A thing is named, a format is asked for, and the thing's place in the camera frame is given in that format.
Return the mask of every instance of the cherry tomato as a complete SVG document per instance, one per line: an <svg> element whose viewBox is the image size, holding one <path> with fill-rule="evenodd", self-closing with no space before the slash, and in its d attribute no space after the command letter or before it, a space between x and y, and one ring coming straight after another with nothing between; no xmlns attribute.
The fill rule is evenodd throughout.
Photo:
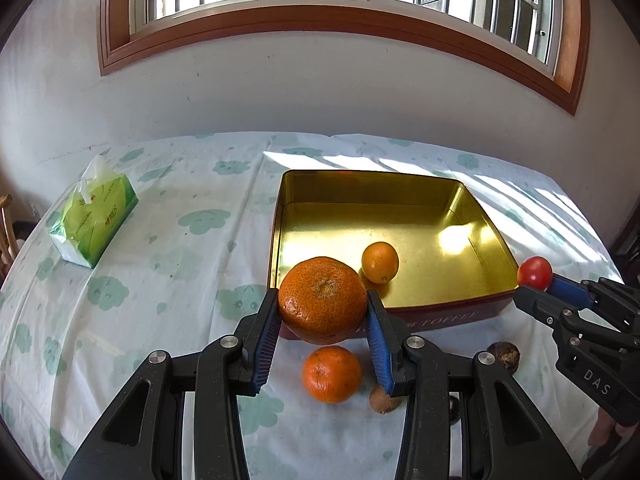
<svg viewBox="0 0 640 480"><path fill-rule="evenodd" d="M554 272L542 256L532 256L518 267L518 285L529 285L543 292L551 285Z"/></svg>

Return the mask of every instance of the small orange fruit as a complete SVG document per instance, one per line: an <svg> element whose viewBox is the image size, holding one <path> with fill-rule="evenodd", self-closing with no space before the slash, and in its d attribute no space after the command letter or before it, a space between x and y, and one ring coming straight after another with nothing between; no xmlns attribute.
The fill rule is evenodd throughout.
<svg viewBox="0 0 640 480"><path fill-rule="evenodd" d="M370 282L390 282L398 273L398 266L398 253L386 242L375 242L362 253L362 272Z"/></svg>
<svg viewBox="0 0 640 480"><path fill-rule="evenodd" d="M362 380L358 358L340 346L319 348L302 365L302 382L311 396L322 402L343 402Z"/></svg>
<svg viewBox="0 0 640 480"><path fill-rule="evenodd" d="M287 327L315 345L344 341L367 313L367 293L358 273L327 256L292 267L280 284L278 303Z"/></svg>

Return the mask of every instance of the window sill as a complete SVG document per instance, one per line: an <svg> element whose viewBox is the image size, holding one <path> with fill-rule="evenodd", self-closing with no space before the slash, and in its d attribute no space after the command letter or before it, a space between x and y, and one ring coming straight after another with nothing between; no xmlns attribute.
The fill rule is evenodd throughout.
<svg viewBox="0 0 640 480"><path fill-rule="evenodd" d="M564 0L558 63L551 75L533 56L475 25L394 0L234 0L157 20L133 35L129 0L100 0L100 73L199 41L294 30L364 34L447 52L499 72L575 115L590 19L588 0Z"/></svg>

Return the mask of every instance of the tablecloth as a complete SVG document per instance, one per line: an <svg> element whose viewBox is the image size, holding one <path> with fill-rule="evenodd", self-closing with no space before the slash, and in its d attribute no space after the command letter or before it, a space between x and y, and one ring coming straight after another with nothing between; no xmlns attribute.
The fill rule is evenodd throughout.
<svg viewBox="0 0 640 480"><path fill-rule="evenodd" d="M47 235L63 196L25 243L0 292L0 412L47 480L62 476L149 352L197 352L256 311L266 290L280 176L290 168L459 179L519 263L540 254L571 279L620 281L600 239L552 179L487 156L364 135L267 132L113 146L104 156L130 178L140 202L97 267L64 262ZM548 327L511 304L493 319L427 336L465 356L497 340L515 343L522 354L516 380L574 461L582 462L596 405L555 370L558 354ZM239 399L252 479L393 478L404 406L387 415L373 412L366 340L341 344L364 368L360 389L346 402L313 400L300 368L315 347L283 339L260 394ZM459 426L452 430L452 474L460 471ZM183 474L193 475L192 395Z"/></svg>

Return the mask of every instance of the bolt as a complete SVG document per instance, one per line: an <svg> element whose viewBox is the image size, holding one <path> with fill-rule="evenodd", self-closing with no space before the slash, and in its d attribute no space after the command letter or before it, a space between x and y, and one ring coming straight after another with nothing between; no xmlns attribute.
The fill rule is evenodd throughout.
<svg viewBox="0 0 640 480"><path fill-rule="evenodd" d="M149 362L151 364L159 364L166 359L166 352L163 350L154 350L149 354Z"/></svg>
<svg viewBox="0 0 640 480"><path fill-rule="evenodd" d="M492 365L495 363L495 356L489 352L480 352L478 354L478 361L483 365Z"/></svg>
<svg viewBox="0 0 640 480"><path fill-rule="evenodd" d="M220 340L220 346L223 348L233 348L238 344L238 338L234 335L225 335Z"/></svg>
<svg viewBox="0 0 640 480"><path fill-rule="evenodd" d="M406 339L407 346L411 348L422 348L424 346L424 339L422 339L419 335L412 335Z"/></svg>

